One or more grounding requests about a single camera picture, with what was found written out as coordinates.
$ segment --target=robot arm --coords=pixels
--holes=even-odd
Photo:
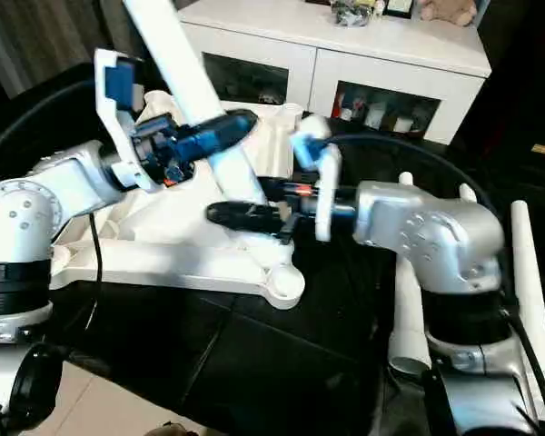
[[[0,182],[0,434],[34,427],[55,406],[61,357],[40,341],[53,310],[51,240],[71,218],[118,203],[137,187],[153,193],[185,182],[203,158],[226,196],[265,201],[242,148],[234,147],[256,116],[222,110],[170,0],[125,3],[190,125],[169,115],[135,125],[140,62],[100,50],[96,107],[114,147],[81,144],[44,158],[26,177]]]

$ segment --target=black table surface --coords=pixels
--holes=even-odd
[[[76,67],[0,107],[0,131],[54,89],[92,76],[91,65]],[[331,124],[335,133],[358,129]],[[108,141],[87,87],[0,148],[0,178],[21,175],[40,156],[90,139]],[[451,172],[419,154],[370,145],[341,146],[343,183],[393,182],[412,171],[420,187],[457,196],[459,180]],[[504,155],[445,153],[488,190],[501,216],[515,199],[530,202],[545,286],[545,171]],[[380,403],[394,256],[362,248],[345,233],[317,243],[310,230],[295,235],[293,263],[306,288],[292,310],[275,310],[249,295],[112,283],[98,290],[76,282],[52,292],[50,339],[77,350],[72,360],[90,371],[221,431],[366,434]],[[85,332],[95,296],[96,316]]]

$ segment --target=white cabinet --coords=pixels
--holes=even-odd
[[[319,50],[309,110],[331,116],[340,82],[369,86],[382,98],[387,95],[380,90],[426,97],[434,105],[424,138],[449,144],[484,81],[465,74]]]
[[[180,17],[223,100],[341,110],[442,144],[491,74],[473,26],[384,16],[343,28],[331,8],[303,0],[199,0]]]
[[[297,103],[304,108],[309,105],[316,54],[314,47],[260,36],[244,35],[201,25],[184,23],[183,28],[192,43],[192,47],[204,61],[204,64],[209,62],[226,64],[227,59],[238,59],[246,64],[251,63],[248,65],[229,63],[229,68],[234,69],[237,74],[238,69],[243,66],[247,66],[247,70],[256,71],[260,65],[263,67],[260,75],[268,75],[269,81],[275,82],[276,88],[282,88],[284,92],[282,95],[283,101],[279,103]],[[208,75],[211,75],[208,65],[207,70]],[[250,78],[253,78],[255,74],[259,73],[250,74]],[[230,86],[242,87],[249,85],[246,83],[249,78],[240,77],[240,79],[239,84],[231,84]],[[254,81],[264,82],[264,79],[257,77]],[[271,92],[271,90],[267,89],[266,84],[263,84],[262,88],[261,93]],[[221,98],[223,100],[234,100],[233,95],[221,95]]]

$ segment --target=cabinet door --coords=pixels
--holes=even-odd
[[[449,144],[484,80],[319,50],[309,110]]]
[[[201,25],[183,28],[222,100],[307,109],[315,48]]]

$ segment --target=curtain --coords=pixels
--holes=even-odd
[[[97,47],[145,54],[122,0],[0,0],[0,25],[31,85],[91,62]]]

